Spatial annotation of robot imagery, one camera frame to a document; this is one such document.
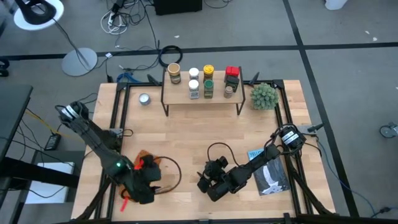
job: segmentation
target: potted succulent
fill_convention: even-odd
[[[278,93],[266,83],[256,85],[251,91],[253,107],[256,110],[273,110],[278,103]]]

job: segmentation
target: white lamp base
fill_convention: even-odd
[[[98,61],[94,50],[85,47],[78,50],[82,56],[78,57],[76,50],[72,50],[62,60],[63,72],[73,77],[79,77],[92,71]]]

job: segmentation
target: black metal frame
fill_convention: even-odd
[[[246,94],[244,93],[244,81],[243,81],[243,73],[242,73],[242,67],[239,66],[239,73],[240,73],[240,84],[241,84],[241,88],[242,88],[242,95],[243,95],[243,100],[241,103],[241,106],[239,107],[239,103],[236,103],[236,113],[238,114],[238,116],[241,114],[242,109],[243,109],[243,105],[244,102],[246,101]],[[162,103],[163,106],[163,110],[164,113],[166,114],[166,116],[169,116],[169,105],[165,105],[163,102],[163,96],[164,96],[164,77],[166,74],[166,68],[163,68],[163,75],[162,75],[162,93],[160,95],[160,102]]]
[[[243,94],[244,94],[244,85],[249,85],[250,80],[243,80],[241,67],[239,69],[241,72],[241,83],[242,83],[241,86],[242,86]],[[285,92],[285,88],[283,85],[283,80],[256,80],[254,82],[251,81],[251,83],[253,83],[255,85],[260,84],[260,83],[267,83],[270,86],[273,86],[275,89],[277,88],[278,90],[280,90],[281,95],[282,95],[282,102],[284,104],[284,109],[285,109],[285,113],[286,113],[286,117],[287,117],[287,121],[288,122],[292,121],[292,117],[291,117],[290,109],[289,109],[289,102],[287,101],[286,92]],[[127,116],[127,109],[128,109],[128,104],[129,104],[130,88],[139,87],[139,86],[155,86],[155,85],[153,83],[118,83],[117,84],[116,94],[114,97],[114,104],[113,104],[110,128],[115,128],[116,118],[118,115],[118,107],[119,107],[121,90],[125,90],[125,91],[124,91],[124,102],[123,102],[123,109],[122,109],[121,121],[120,121],[119,128],[124,128],[124,126],[126,124],[126,116]],[[163,80],[162,80],[162,89],[163,89],[163,87],[164,87],[164,75],[163,75]],[[238,108],[238,104],[236,105],[236,109],[237,109],[238,113],[240,113],[240,111],[242,110],[244,101],[242,102],[242,105],[240,108]],[[163,109],[164,109],[166,115],[168,115],[168,112],[169,112],[168,105],[167,105],[167,109],[166,109],[165,105],[162,102],[162,106],[163,106]],[[277,117],[278,126],[281,126],[283,124],[283,122],[282,122],[282,115],[280,113],[279,105],[277,105],[275,107],[275,113],[276,113],[276,117]],[[292,200],[293,200],[295,214],[297,216],[297,215],[302,214],[302,212],[301,212],[301,208],[300,208],[297,188],[295,185],[295,181],[292,177],[291,167],[288,166],[288,164],[291,164],[291,163],[288,162],[288,159],[290,159],[290,158],[285,156],[285,160],[286,160],[286,164],[287,164],[287,172],[288,172],[288,177],[289,177],[289,183],[290,183],[290,188],[291,188],[291,193],[292,193]],[[305,182],[305,176],[304,176],[301,158],[296,157],[295,160],[297,162],[298,174]],[[103,182],[104,182],[104,172],[102,172],[102,174],[101,174],[101,182],[100,182],[99,186],[102,186]],[[111,191],[110,191],[109,198],[108,198],[108,209],[106,212],[106,218],[108,218],[108,219],[112,219],[115,191],[116,191],[116,186],[115,186],[115,184],[112,184]],[[95,210],[95,218],[100,218],[102,204],[103,204],[103,200],[100,201],[99,205],[97,206],[97,208]],[[307,212],[309,214],[312,214],[313,213],[312,206],[308,199],[305,200],[305,206],[306,206]],[[284,218],[211,220],[211,223],[259,223],[259,222],[261,222],[261,223],[275,223],[275,222],[289,223],[289,222],[291,222],[292,223],[294,220],[295,220],[294,218],[290,218],[289,214],[286,213]],[[159,222],[159,221],[153,221],[153,222],[152,221],[144,221],[144,222],[131,221],[131,222],[113,222],[113,223],[137,223],[137,222],[139,222],[139,223],[202,223],[202,222],[207,223],[207,222],[209,222],[209,220],[180,220],[180,221],[174,221],[174,220],[166,221],[165,220],[165,221],[161,221],[161,222]]]

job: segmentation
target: black desk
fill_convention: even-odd
[[[78,185],[78,175],[66,174],[6,157],[30,100],[32,89],[29,85],[0,84],[0,189],[2,190],[0,192],[0,208],[6,198],[7,189],[21,186],[21,188],[28,189],[31,180],[73,188]],[[14,210],[11,222],[17,222],[26,196],[26,191],[20,194],[19,203]]]

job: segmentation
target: book cover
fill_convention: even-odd
[[[248,152],[249,160],[262,153],[264,149],[257,149]],[[253,173],[260,196],[269,195],[284,190],[290,190],[285,170],[280,157],[269,161]]]

